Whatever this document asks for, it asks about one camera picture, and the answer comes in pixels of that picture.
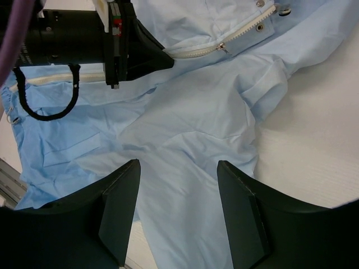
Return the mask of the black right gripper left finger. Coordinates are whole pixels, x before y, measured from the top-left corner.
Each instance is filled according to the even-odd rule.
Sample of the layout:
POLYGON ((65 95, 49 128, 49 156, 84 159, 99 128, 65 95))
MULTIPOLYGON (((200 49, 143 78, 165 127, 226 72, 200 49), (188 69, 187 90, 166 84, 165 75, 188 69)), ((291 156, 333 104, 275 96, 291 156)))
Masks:
POLYGON ((122 268, 140 185, 137 159, 41 208, 1 208, 2 268, 122 268))

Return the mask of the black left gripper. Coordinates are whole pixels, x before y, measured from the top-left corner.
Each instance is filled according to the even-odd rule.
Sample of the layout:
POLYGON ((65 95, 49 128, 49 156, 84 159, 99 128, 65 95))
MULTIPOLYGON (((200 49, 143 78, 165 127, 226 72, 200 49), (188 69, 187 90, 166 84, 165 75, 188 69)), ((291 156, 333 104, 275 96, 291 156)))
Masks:
POLYGON ((137 18, 131 1, 106 1, 107 28, 103 34, 105 82, 119 89, 155 71, 170 69, 174 59, 137 18))

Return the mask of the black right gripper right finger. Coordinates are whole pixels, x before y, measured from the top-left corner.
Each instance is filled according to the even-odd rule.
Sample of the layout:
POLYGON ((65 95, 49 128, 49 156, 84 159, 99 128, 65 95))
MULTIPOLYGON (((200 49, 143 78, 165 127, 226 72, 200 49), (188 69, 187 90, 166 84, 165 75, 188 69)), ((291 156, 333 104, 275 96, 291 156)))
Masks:
POLYGON ((358 267, 358 201, 313 205, 227 161, 217 176, 234 268, 358 267))

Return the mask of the light blue zip jacket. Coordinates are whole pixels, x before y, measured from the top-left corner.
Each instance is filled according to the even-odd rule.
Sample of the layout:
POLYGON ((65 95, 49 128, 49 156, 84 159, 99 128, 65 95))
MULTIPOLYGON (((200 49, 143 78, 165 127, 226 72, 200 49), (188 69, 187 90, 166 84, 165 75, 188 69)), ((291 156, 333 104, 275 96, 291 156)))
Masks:
POLYGON ((16 210, 40 208, 113 172, 141 164, 135 218, 159 268, 232 268, 217 180, 227 160, 248 175, 256 125, 288 79, 325 61, 358 23, 357 1, 134 1, 139 21, 174 58, 112 90, 80 69, 80 97, 42 122, 20 105, 10 73, 3 107, 27 191, 16 210))

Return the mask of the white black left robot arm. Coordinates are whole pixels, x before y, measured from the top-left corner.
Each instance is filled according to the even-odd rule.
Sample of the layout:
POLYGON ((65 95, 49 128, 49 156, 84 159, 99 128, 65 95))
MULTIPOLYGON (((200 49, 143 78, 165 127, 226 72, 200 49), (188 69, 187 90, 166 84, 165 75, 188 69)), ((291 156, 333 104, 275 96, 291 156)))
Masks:
POLYGON ((50 10, 36 1, 13 69, 24 111, 40 121, 65 117, 79 97, 80 66, 90 63, 101 63, 105 83, 115 88, 122 81, 172 68, 174 60, 137 18, 131 1, 99 1, 95 11, 50 10), (27 103, 25 75, 20 68, 50 64, 70 68, 72 98, 63 111, 39 115, 27 103))

